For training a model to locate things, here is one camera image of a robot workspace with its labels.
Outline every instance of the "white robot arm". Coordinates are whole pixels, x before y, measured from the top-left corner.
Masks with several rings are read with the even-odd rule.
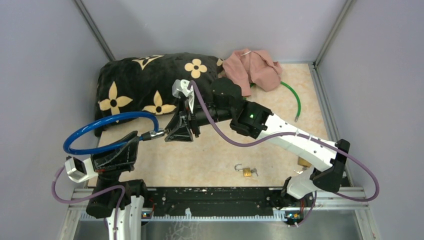
[[[321,140],[289,124],[270,109],[243,99],[240,87],[228,78],[215,80],[211,88],[213,102],[206,103],[205,106],[213,122],[231,120],[230,127],[237,133],[256,140],[266,139],[313,165],[302,174],[288,178],[283,186],[283,195],[288,194],[299,200],[318,189],[338,192],[346,157],[317,144],[317,142],[330,145],[346,153],[349,151],[349,142],[343,139],[338,142]],[[200,126],[211,123],[204,109],[200,105],[193,105],[195,93],[193,87],[189,87],[189,81],[176,80],[172,86],[172,92],[175,97],[180,99],[180,102],[177,112],[165,128],[167,133],[165,141],[192,142],[193,134],[196,137],[200,135]],[[295,134],[274,136],[268,139],[268,136],[282,132]],[[309,138],[305,139],[296,135],[309,136]]]
[[[146,139],[163,137],[163,135],[162,129],[158,132],[144,133]],[[122,172],[134,169],[139,137],[137,132],[133,131],[118,142],[126,143],[117,149],[93,154],[84,161],[68,157],[65,169],[68,177],[76,183],[97,177],[93,194],[115,185],[123,185],[125,194],[119,207],[116,205],[122,192],[110,191],[91,198],[86,212],[97,219],[106,219],[110,240],[139,240],[147,187],[141,179],[119,182]]]

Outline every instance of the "flower pattern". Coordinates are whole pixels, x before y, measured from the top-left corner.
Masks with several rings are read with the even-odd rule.
[[[187,72],[191,72],[191,77],[194,79],[198,79],[201,73],[206,73],[208,70],[205,65],[202,65],[202,61],[198,58],[195,58],[191,62],[185,64],[184,69]]]
[[[122,108],[133,101],[131,98],[127,96],[120,96],[120,97],[117,97],[117,96],[118,96],[118,89],[114,81],[112,82],[112,85],[109,88],[109,98],[106,98],[98,102],[100,110],[107,111],[110,109],[111,114],[116,115],[120,113],[119,108]]]
[[[163,57],[163,55],[146,56],[146,57],[142,57],[142,58],[139,58],[139,59],[134,59],[132,61],[139,63],[140,66],[141,66],[141,70],[143,71],[145,69],[145,67],[147,66],[147,64],[149,64],[153,60],[158,59],[160,57]]]
[[[218,61],[216,61],[216,65],[219,67],[223,64],[223,60],[221,58],[218,58]]]
[[[159,91],[156,91],[153,97],[154,105],[145,106],[143,111],[150,112],[156,115],[162,115],[172,112],[176,106],[170,104],[163,104],[162,97]]]

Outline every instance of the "green hose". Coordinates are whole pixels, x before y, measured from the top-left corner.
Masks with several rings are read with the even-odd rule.
[[[294,97],[296,98],[296,101],[297,101],[297,114],[296,114],[296,117],[294,118],[294,121],[297,122],[298,119],[299,119],[299,116],[301,115],[301,110],[302,110],[301,99],[299,98],[299,96],[296,93],[296,91],[291,86],[289,86],[287,83],[285,83],[285,82],[282,81],[281,82],[281,85],[283,85],[284,87],[288,88],[293,93]]]

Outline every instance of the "pink cloth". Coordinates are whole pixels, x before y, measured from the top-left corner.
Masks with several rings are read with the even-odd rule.
[[[283,72],[280,63],[273,62],[266,50],[249,51],[246,48],[232,52],[222,64],[226,76],[241,87],[243,96],[251,95],[250,83],[258,85],[265,92],[278,87]]]

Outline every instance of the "white wall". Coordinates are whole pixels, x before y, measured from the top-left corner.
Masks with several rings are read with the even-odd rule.
[[[284,62],[315,60],[345,1],[83,0],[117,59],[251,48]]]
[[[424,1],[357,1],[319,67],[341,137],[380,181],[383,240],[423,239]],[[374,191],[352,167],[357,185]]]
[[[94,119],[107,60],[71,0],[3,0],[0,23],[0,238],[54,240],[67,209],[50,193],[62,144]],[[96,143],[89,134],[76,146]],[[58,182],[64,198],[73,189]]]

